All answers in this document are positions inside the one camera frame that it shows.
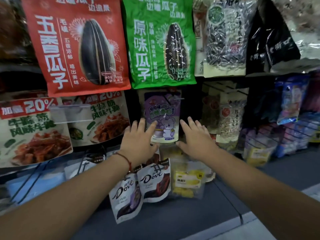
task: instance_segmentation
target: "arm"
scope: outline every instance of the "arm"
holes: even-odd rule
[[[220,149],[199,121],[188,122],[180,121],[186,144],[177,145],[218,173],[277,240],[320,239],[319,202]]]
[[[125,130],[120,153],[132,168],[145,163],[158,149],[150,146],[156,122],[144,132],[145,120]],[[110,190],[127,174],[128,162],[119,155],[51,189],[0,217],[2,239],[70,239]]]

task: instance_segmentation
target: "sunflower seed illustration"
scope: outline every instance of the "sunflower seed illustration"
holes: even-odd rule
[[[87,20],[79,42],[79,61],[86,78],[96,85],[107,84],[105,76],[116,71],[110,44],[98,22]]]
[[[185,78],[190,65],[190,57],[181,28],[177,23],[169,26],[164,46],[164,62],[171,79],[180,81]]]

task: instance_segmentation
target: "cartoon bear illustration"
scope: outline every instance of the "cartoon bear illustration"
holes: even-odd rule
[[[161,120],[162,125],[160,129],[163,129],[163,137],[171,138],[174,136],[174,118],[170,118],[168,115]]]

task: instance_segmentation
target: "red string bracelet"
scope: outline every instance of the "red string bracelet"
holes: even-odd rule
[[[120,154],[120,153],[118,153],[118,152],[116,152],[115,154],[117,154],[117,155],[123,157],[125,160],[127,160],[128,164],[129,164],[129,171],[128,171],[128,172],[130,173],[131,170],[132,170],[131,161],[129,161],[125,156],[123,156],[122,154]]]

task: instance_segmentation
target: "finger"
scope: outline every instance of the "finger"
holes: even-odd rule
[[[194,121],[192,120],[192,118],[190,116],[188,117],[188,123],[189,123],[189,127],[192,130],[197,130],[198,129],[198,127],[196,126],[196,124],[194,123]]]
[[[128,126],[127,128],[125,128],[123,136],[130,134],[130,131],[131,131],[131,127]]]
[[[176,145],[186,154],[189,155],[189,150],[188,150],[188,146],[186,143],[182,142],[182,141],[177,141]]]
[[[202,128],[203,128],[204,132],[206,133],[206,135],[210,136],[208,129],[204,125],[202,126]]]
[[[157,126],[158,122],[155,120],[151,123],[151,125],[149,126],[149,128],[146,130],[146,134],[148,134],[148,136],[151,138],[152,135],[155,133],[156,130],[156,126]]]
[[[154,143],[151,147],[152,156],[159,149],[160,143]]]
[[[202,124],[198,120],[196,120],[194,123],[199,128],[199,130],[203,131]]]
[[[180,124],[183,132],[187,135],[191,131],[189,125],[184,120],[180,120]]]
[[[137,131],[138,132],[144,132],[144,128],[145,127],[146,127],[146,120],[145,120],[145,118],[141,118],[140,122],[139,122],[139,125],[138,125]]]
[[[131,126],[131,132],[136,132],[138,128],[138,122],[135,120]]]

